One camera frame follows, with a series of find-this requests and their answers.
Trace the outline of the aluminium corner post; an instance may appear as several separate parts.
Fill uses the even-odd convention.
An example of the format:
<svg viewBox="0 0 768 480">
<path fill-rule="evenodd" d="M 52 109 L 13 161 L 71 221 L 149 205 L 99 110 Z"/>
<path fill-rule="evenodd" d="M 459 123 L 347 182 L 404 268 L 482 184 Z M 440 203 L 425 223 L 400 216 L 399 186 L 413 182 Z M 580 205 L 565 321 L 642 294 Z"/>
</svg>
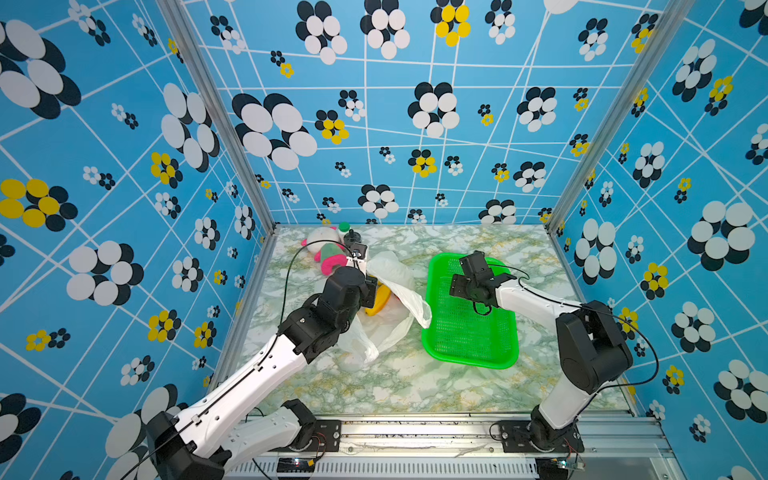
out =
<svg viewBox="0 0 768 480">
<path fill-rule="evenodd" d="M 596 167 L 605 148 L 616 135 L 636 95 L 655 71 L 694 4 L 694 0 L 669 1 L 663 10 L 656 33 L 635 61 L 616 98 L 603 117 L 586 157 L 580 161 L 574 170 L 563 194 L 554 207 L 553 215 L 546 224 L 547 233 L 551 238 L 556 237 L 557 228 L 576 203 L 579 191 L 587 176 Z"/>
<path fill-rule="evenodd" d="M 276 223 L 255 181 L 255 174 L 238 140 L 235 128 L 228 118 L 223 100 L 204 61 L 203 51 L 195 41 L 192 24 L 186 18 L 183 5 L 180 1 L 172 0 L 159 0 L 157 4 L 174 40 L 185 57 L 187 69 L 203 98 L 223 145 L 229 153 L 235 171 L 253 203 L 259 220 L 266 231 L 266 236 L 273 236 Z"/>
</svg>

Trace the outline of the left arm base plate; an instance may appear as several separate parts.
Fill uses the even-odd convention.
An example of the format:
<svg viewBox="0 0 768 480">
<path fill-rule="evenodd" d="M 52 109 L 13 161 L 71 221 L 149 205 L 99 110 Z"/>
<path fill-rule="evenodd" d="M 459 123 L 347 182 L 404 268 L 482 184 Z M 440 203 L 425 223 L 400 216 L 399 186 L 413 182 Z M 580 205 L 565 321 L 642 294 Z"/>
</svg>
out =
<svg viewBox="0 0 768 480">
<path fill-rule="evenodd" d="M 291 444 L 271 449 L 271 452 L 338 452 L 341 433 L 341 420 L 319 419 L 311 427 L 303 427 Z"/>
</svg>

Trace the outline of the green plastic basket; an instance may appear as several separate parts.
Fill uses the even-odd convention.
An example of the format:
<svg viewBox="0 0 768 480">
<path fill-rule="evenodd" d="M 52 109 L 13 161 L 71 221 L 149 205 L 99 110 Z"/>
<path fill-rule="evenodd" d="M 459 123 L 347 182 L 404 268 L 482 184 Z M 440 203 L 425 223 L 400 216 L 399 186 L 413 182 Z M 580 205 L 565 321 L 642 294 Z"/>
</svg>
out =
<svg viewBox="0 0 768 480">
<path fill-rule="evenodd" d="M 515 314 L 450 295 L 453 276 L 462 273 L 459 258 L 458 253 L 440 253 L 429 263 L 426 302 L 432 319 L 422 331 L 422 345 L 440 361 L 508 369 L 519 356 Z"/>
</svg>

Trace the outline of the left aluminium corner post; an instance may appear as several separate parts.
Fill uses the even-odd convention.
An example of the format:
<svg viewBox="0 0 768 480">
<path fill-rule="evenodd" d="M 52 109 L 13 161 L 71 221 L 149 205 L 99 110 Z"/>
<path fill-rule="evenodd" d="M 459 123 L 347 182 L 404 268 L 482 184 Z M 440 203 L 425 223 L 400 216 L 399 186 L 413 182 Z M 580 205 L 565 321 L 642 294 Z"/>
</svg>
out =
<svg viewBox="0 0 768 480">
<path fill-rule="evenodd" d="M 172 0 L 159 0 L 157 4 L 174 40 L 185 57 L 187 69 L 203 98 L 223 145 L 229 153 L 235 171 L 253 203 L 259 220 L 266 231 L 266 236 L 273 236 L 276 223 L 255 181 L 255 174 L 238 140 L 235 128 L 228 118 L 223 100 L 204 61 L 203 51 L 195 41 L 192 24 L 186 18 L 183 5 L 180 1 Z"/>
</svg>

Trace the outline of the right aluminium corner post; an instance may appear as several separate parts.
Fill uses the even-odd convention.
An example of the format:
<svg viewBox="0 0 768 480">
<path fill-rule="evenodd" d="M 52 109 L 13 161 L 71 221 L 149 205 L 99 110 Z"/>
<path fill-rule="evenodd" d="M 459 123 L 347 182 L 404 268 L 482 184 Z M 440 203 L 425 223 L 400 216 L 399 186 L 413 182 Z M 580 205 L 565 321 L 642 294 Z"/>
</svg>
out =
<svg viewBox="0 0 768 480">
<path fill-rule="evenodd" d="M 663 10 L 656 33 L 635 61 L 616 98 L 603 117 L 586 157 L 580 161 L 574 170 L 563 194 L 554 207 L 553 215 L 546 224 L 547 233 L 551 238 L 556 237 L 557 228 L 576 203 L 579 191 L 587 176 L 596 167 L 605 148 L 616 135 L 636 95 L 655 71 L 694 4 L 694 0 L 669 1 Z"/>
</svg>

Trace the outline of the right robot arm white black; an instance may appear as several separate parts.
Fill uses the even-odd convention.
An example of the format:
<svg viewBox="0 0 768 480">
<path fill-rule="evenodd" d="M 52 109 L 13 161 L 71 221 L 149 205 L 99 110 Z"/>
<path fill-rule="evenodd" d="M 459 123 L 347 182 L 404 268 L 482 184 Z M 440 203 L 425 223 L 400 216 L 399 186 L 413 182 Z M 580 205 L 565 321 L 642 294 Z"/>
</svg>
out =
<svg viewBox="0 0 768 480">
<path fill-rule="evenodd" d="M 451 296 L 521 313 L 555 331 L 561 376 L 531 412 L 528 427 L 537 449 L 553 449 L 594 397 L 633 365 L 612 309 L 600 301 L 576 304 L 549 298 L 510 273 L 493 272 L 480 251 L 461 257 L 459 265 Z"/>
</svg>

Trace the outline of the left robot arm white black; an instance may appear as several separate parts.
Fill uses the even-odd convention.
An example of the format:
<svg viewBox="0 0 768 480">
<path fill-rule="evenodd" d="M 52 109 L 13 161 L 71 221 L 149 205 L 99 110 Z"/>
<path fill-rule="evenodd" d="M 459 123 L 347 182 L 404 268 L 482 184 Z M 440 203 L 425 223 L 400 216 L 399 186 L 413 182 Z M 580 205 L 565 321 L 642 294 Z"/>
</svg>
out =
<svg viewBox="0 0 768 480">
<path fill-rule="evenodd" d="M 357 268 L 337 268 L 322 292 L 283 320 L 266 346 L 203 399 L 147 425 L 146 457 L 162 479 L 221 479 L 276 448 L 310 443 L 316 418 L 299 400 L 256 421 L 246 417 L 274 389 L 335 346 L 358 311 L 375 302 L 378 281 Z"/>
</svg>

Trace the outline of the clear shaker jar black lid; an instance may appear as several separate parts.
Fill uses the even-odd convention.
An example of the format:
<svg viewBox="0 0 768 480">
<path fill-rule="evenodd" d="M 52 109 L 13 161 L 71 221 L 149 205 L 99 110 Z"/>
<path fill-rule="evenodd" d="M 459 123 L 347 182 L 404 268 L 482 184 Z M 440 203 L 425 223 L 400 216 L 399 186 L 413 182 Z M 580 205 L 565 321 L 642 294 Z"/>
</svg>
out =
<svg viewBox="0 0 768 480">
<path fill-rule="evenodd" d="M 349 229 L 343 236 L 343 243 L 349 249 L 354 249 L 362 245 L 362 237 L 356 230 Z"/>
</svg>

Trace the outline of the aluminium front rail frame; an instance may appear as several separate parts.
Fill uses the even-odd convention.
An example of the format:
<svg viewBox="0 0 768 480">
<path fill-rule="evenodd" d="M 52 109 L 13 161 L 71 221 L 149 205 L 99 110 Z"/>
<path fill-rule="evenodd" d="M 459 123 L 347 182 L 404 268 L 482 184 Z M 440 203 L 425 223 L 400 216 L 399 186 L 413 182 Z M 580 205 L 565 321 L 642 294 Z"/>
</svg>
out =
<svg viewBox="0 0 768 480">
<path fill-rule="evenodd" d="M 221 479 L 681 479 L 656 420 L 625 412 L 577 422 L 584 452 L 505 453 L 489 434 L 520 414 L 322 417 L 342 421 L 338 452 L 271 452 Z"/>
</svg>

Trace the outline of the yellow banana toy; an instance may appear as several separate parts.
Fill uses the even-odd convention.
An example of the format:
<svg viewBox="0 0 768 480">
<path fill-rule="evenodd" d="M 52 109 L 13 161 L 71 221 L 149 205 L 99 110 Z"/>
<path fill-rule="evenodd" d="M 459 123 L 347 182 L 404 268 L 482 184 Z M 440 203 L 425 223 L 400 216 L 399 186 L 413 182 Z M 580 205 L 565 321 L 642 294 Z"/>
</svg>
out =
<svg viewBox="0 0 768 480">
<path fill-rule="evenodd" d="M 379 283 L 377 285 L 376 296 L 372 307 L 366 307 L 364 312 L 367 316 L 379 314 L 392 296 L 391 290 L 386 285 Z"/>
</svg>

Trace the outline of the white plastic bag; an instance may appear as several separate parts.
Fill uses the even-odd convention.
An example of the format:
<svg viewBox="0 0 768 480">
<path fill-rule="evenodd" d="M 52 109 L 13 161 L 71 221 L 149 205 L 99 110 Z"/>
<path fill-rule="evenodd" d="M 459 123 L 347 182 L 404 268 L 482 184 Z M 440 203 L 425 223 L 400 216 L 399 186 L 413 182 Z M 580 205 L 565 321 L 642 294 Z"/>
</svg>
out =
<svg viewBox="0 0 768 480">
<path fill-rule="evenodd" d="M 394 252 L 376 254 L 367 262 L 367 270 L 378 283 L 398 295 L 402 304 L 391 297 L 375 316 L 367 316 L 361 309 L 350 329 L 340 335 L 337 346 L 353 355 L 360 365 L 373 363 L 381 353 L 394 347 L 405 338 L 414 322 L 427 329 L 433 318 L 430 306 L 415 290 L 413 271 Z"/>
</svg>

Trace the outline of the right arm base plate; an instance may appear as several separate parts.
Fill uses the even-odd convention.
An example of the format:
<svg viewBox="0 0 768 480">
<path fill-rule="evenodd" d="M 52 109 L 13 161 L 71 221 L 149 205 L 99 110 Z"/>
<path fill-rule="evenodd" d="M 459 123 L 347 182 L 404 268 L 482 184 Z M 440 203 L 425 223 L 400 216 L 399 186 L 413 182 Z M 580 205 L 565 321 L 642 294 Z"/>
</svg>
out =
<svg viewBox="0 0 768 480">
<path fill-rule="evenodd" d="M 489 428 L 490 436 L 502 444 L 505 453 L 565 455 L 583 453 L 585 448 L 576 423 L 553 430 L 546 423 L 502 420 Z"/>
</svg>

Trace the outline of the pink white plush toy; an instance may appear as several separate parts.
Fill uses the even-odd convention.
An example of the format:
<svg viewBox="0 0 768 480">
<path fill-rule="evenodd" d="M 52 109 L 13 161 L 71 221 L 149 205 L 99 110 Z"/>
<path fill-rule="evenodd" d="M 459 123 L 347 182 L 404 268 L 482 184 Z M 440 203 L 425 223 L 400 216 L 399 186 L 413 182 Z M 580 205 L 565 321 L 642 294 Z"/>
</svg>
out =
<svg viewBox="0 0 768 480">
<path fill-rule="evenodd" d="M 347 265 L 347 251 L 336 227 L 323 226 L 314 229 L 302 241 L 302 246 L 319 263 L 325 276 L 330 276 L 336 268 Z"/>
</svg>

